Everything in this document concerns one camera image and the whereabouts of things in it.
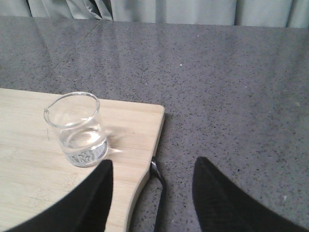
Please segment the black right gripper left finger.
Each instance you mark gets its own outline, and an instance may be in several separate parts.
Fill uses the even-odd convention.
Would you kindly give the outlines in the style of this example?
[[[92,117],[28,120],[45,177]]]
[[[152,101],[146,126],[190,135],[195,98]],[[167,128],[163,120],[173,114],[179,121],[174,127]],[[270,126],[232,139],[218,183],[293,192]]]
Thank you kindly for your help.
[[[103,232],[112,203],[113,163],[106,159],[60,201],[9,232]]]

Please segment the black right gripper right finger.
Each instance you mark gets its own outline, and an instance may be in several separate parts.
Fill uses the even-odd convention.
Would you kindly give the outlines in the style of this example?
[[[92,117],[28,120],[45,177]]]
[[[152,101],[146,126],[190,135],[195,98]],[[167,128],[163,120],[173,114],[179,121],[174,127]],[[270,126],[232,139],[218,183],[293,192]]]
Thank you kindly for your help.
[[[306,231],[242,191],[206,157],[195,162],[192,195],[203,232]]]

